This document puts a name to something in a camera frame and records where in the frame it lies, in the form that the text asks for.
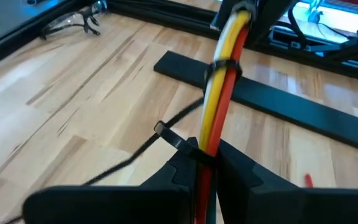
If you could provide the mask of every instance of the white wire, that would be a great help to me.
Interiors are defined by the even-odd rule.
[[[216,44],[213,60],[219,59],[219,56],[223,49],[224,41],[227,39],[227,35],[229,34],[230,27],[232,27],[234,25],[236,18],[237,18],[237,13],[231,14],[231,16],[229,17],[229,19],[226,22],[226,25],[223,27],[223,30],[219,37],[218,43]],[[203,122],[203,120],[204,120],[205,109],[206,109],[206,105],[208,103],[209,95],[211,94],[211,88],[212,88],[212,83],[214,82],[214,78],[215,78],[215,76],[214,76],[214,74],[212,74],[208,80],[207,85],[206,85],[205,97],[204,97],[204,103],[203,103],[203,114],[201,115],[201,122]]]

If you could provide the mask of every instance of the safety glasses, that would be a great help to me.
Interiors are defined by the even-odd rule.
[[[82,27],[86,33],[90,31],[94,35],[100,35],[100,32],[98,31],[99,22],[95,19],[95,15],[106,11],[107,3],[103,0],[95,2],[86,9],[77,12],[69,12],[46,25],[42,29],[40,37],[46,40],[48,35],[69,27]]]

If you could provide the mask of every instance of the wire bundle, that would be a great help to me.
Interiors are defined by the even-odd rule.
[[[214,60],[231,58],[239,60],[246,36],[247,23],[250,13],[240,11],[232,14],[227,21],[214,53]],[[219,141],[224,119],[236,81],[236,71],[233,68],[221,68],[208,80],[203,105],[202,126],[200,133],[200,149],[212,156],[218,152]],[[211,191],[213,170],[210,167],[200,167],[198,197],[196,201],[196,224],[206,223],[206,211]]]

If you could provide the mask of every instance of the yellow wire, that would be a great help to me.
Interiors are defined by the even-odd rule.
[[[236,43],[237,36],[240,33],[242,27],[248,23],[250,20],[250,13],[246,11],[238,12],[236,21],[230,27],[229,33],[224,40],[222,52],[219,56],[219,59],[230,58],[231,52],[233,51],[234,44]],[[213,119],[215,117],[216,107],[218,105],[219,96],[221,94],[224,77],[226,75],[226,68],[221,68],[215,71],[214,80],[212,83],[211,93],[207,100],[205,114],[203,122],[201,125],[201,134],[200,134],[200,149],[206,151],[209,134],[211,132],[211,127]]]

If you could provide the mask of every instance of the wooden floor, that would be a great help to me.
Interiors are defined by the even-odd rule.
[[[167,50],[209,62],[216,41],[117,15],[100,23],[99,37],[63,32],[0,63],[0,221],[37,189],[80,184],[129,157],[158,120],[202,95],[153,66]],[[241,64],[246,77],[358,116],[358,80],[245,49]],[[198,109],[174,130],[198,136],[200,119]],[[222,138],[299,186],[310,173],[317,187],[358,188],[357,149],[237,103]],[[159,140],[99,184],[137,185],[174,152]]]

